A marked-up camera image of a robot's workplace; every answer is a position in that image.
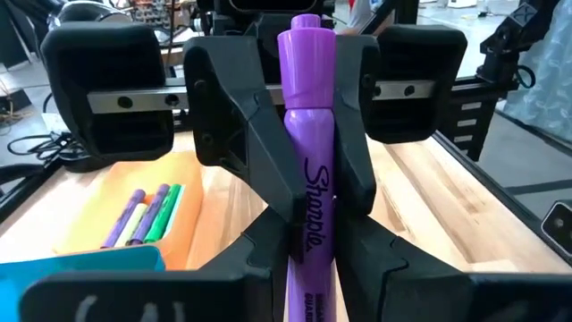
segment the wooden surface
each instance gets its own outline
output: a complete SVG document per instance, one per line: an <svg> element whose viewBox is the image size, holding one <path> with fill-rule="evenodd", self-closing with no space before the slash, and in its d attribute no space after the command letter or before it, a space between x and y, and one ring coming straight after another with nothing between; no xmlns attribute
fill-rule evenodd
<svg viewBox="0 0 572 322"><path fill-rule="evenodd" d="M394 146L370 141L369 147L378 189L371 217L396 234L465 271L572 272L433 139ZM191 134L177 136L174 150L193 148ZM0 225L0 261L53 256L54 241L107 171L58 171ZM231 244L265 206L224 170L202 173L205 198L189 252L191 269ZM346 318L340 309L340 320Z"/></svg>

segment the sharpie highlighter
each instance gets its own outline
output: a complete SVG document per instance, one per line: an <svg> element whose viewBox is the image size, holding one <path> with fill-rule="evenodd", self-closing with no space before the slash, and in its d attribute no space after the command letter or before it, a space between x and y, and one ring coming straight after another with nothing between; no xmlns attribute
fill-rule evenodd
<svg viewBox="0 0 572 322"><path fill-rule="evenodd" d="M133 210L133 215L131 215L129 221L127 222L125 228L122 231L122 234L119 235L119 239L117 239L117 241L115 242L115 247L127 246L127 242L129 241L133 233L135 233L135 229L137 229L137 226L139 225L139 222L141 221L143 215L145 215L146 210L147 210L147 205L143 203L138 204L135 207L135 210Z"/></svg>
<svg viewBox="0 0 572 322"><path fill-rule="evenodd" d="M163 237L163 233L169 224L169 218L173 216L172 210L179 197L179 190L181 186L174 184L169 189L167 197L164 198L163 205L157 214L155 221L151 225L147 236L145 236L145 243L156 242Z"/></svg>
<svg viewBox="0 0 572 322"><path fill-rule="evenodd" d="M278 36L284 125L307 188L302 263L289 261L290 322L334 322L333 133L336 35L302 14Z"/></svg>
<svg viewBox="0 0 572 322"><path fill-rule="evenodd" d="M175 201L175 206L172 208L171 217L169 218L167 227L164 229L163 237L161 238L164 238L171 232L171 228L174 225L175 217L177 216L177 211L179 210L179 205L181 204L181 199L184 193L185 193L185 185L183 184L181 186L181 189L179 190L179 196L177 196L177 201Z"/></svg>
<svg viewBox="0 0 572 322"><path fill-rule="evenodd" d="M133 233L133 236L127 242L129 245L140 245L143 243L145 236L147 236L147 233L153 224L153 221L155 221L155 217L159 213L159 209L163 205L163 200L167 195L167 192L169 192L169 188L170 187L168 184L161 184L159 186L155 197L141 218L137 229L135 229L135 233Z"/></svg>
<svg viewBox="0 0 572 322"><path fill-rule="evenodd" d="M109 236L107 236L107 239L105 239L101 248L109 248L115 246L115 243L119 239L119 236L122 234L125 225L133 214L133 210L135 210L135 207L140 202L143 202L144 198L145 192L143 190L137 189L133 192L133 195L131 195L131 198L127 202L127 206L125 206L125 209L122 211L122 215L117 219L117 222L115 222L114 228L109 233Z"/></svg>

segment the blue object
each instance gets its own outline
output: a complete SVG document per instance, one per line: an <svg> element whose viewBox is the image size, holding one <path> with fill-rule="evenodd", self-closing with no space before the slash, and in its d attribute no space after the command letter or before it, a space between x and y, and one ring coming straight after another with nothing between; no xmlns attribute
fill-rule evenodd
<svg viewBox="0 0 572 322"><path fill-rule="evenodd" d="M572 141L572 0L554 8L546 36L520 55L536 76L531 89L509 92L502 112L568 142ZM520 72L526 83L530 78Z"/></svg>
<svg viewBox="0 0 572 322"><path fill-rule="evenodd" d="M54 273L77 270L164 271L164 262L156 247L141 246L0 264L0 321L20 321L18 302L35 282Z"/></svg>

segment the robotic arm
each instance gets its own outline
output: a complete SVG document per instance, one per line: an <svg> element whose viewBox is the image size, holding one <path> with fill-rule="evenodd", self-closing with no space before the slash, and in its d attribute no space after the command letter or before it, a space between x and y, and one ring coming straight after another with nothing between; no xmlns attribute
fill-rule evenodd
<svg viewBox="0 0 572 322"><path fill-rule="evenodd" d="M481 53L485 54L485 60L484 65L477 70L477 76L493 84L514 82L516 76L523 83L518 74L523 66L517 65L520 53L544 38L558 2L559 0L522 1L495 32L481 43ZM535 83L534 74L527 67L524 69L531 76L531 83L527 87L532 87Z"/></svg>
<svg viewBox="0 0 572 322"><path fill-rule="evenodd" d="M262 59L263 34L191 39L184 79L165 78L144 25L74 22L47 35L42 54L55 102L90 154L158 158L172 147L172 110L188 108L199 161L239 177L268 208L197 271L50 276L22 298L22 321L283 320L288 257L304 260L296 241L306 196L281 121L282 91L266 72L272 61ZM365 135L388 144L429 137L466 46L462 32L435 26L337 38L335 258L352 322L572 318L569 277L462 273L368 217L375 179ZM437 58L425 64L419 50Z"/></svg>

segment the purple marker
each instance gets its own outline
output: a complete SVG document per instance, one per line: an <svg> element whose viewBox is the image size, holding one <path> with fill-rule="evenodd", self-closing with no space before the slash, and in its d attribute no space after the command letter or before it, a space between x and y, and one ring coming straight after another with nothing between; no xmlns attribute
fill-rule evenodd
<svg viewBox="0 0 572 322"><path fill-rule="evenodd" d="M122 215L115 222L114 228L109 233L109 236L107 236L107 239L101 248L109 248L115 245L119 239L119 235L122 233L123 229L125 229L125 225L133 214L133 210L135 210L137 204L142 202L144 198L145 192L143 190L137 189L133 192L133 195L131 195L131 198L127 202L127 206L125 206L125 209L122 211Z"/></svg>
<svg viewBox="0 0 572 322"><path fill-rule="evenodd" d="M302 14L278 36L284 125L307 187L304 263L290 259L291 322L334 322L333 88L336 36L320 28L320 17Z"/></svg>
<svg viewBox="0 0 572 322"><path fill-rule="evenodd" d="M159 190L157 190L157 193L153 198L153 201L151 201L151 205L149 205L145 211L145 214L141 218L141 222L137 226L137 229L135 229L133 237L127 241L128 245L140 245L143 243L145 236L147 236L147 233L149 232L149 229L151 228L151 225L153 224L153 221L155 220L155 217L161 208L161 205L163 205L163 200L167 195L167 192L169 192L169 185L161 184L161 186L159 186Z"/></svg>

